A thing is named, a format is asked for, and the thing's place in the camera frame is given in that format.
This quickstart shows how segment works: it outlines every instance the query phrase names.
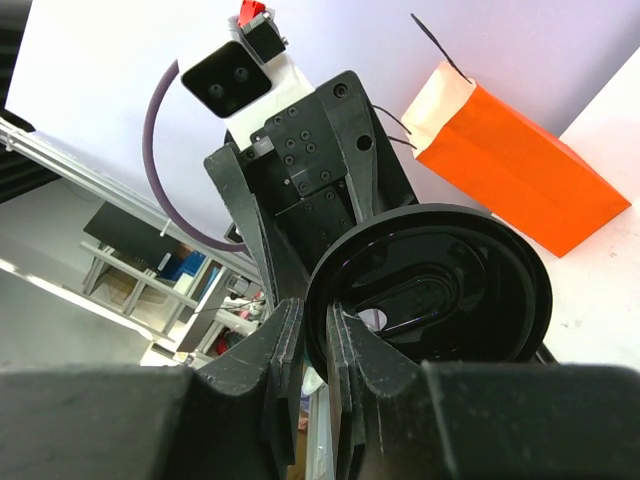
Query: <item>orange paper bag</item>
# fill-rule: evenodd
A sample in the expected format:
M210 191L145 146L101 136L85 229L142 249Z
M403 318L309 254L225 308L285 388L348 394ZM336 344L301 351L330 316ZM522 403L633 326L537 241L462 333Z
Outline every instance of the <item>orange paper bag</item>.
M570 148L452 63L440 64L402 122L418 161L557 256L630 206Z

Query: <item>purple cable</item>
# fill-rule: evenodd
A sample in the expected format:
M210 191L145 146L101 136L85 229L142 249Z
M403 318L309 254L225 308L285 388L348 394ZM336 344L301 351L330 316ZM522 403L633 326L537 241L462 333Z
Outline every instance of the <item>purple cable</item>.
M175 60L169 66L167 71L164 72L164 75L162 75L158 86L151 96L149 107L147 108L147 114L144 117L144 128L142 131L142 159L144 160L144 170L147 174L149 185L151 185L151 190L153 191L156 200L167 216L191 238L197 240L203 245L206 245L207 247L222 250L223 252L247 252L247 248L244 244L233 244L216 240L205 235L196 227L191 225L175 209L160 183L160 177L158 177L158 170L156 169L156 163L153 156L153 133L156 128L156 119L158 118L158 112L160 111L162 100L179 72L178 61Z

